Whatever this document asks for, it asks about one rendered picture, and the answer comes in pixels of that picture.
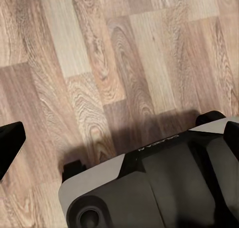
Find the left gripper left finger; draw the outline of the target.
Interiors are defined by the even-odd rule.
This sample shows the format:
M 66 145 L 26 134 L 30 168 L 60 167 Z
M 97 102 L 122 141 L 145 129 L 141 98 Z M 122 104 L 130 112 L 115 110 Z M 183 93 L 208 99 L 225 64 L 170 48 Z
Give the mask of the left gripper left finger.
M 0 127 L 0 181 L 26 140 L 21 121 Z

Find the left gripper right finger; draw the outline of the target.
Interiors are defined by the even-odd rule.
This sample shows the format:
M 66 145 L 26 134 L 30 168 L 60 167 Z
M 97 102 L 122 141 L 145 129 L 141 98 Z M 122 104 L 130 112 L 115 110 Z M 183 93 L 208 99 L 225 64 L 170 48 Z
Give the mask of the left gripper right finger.
M 227 121 L 223 139 L 239 161 L 239 123 Z

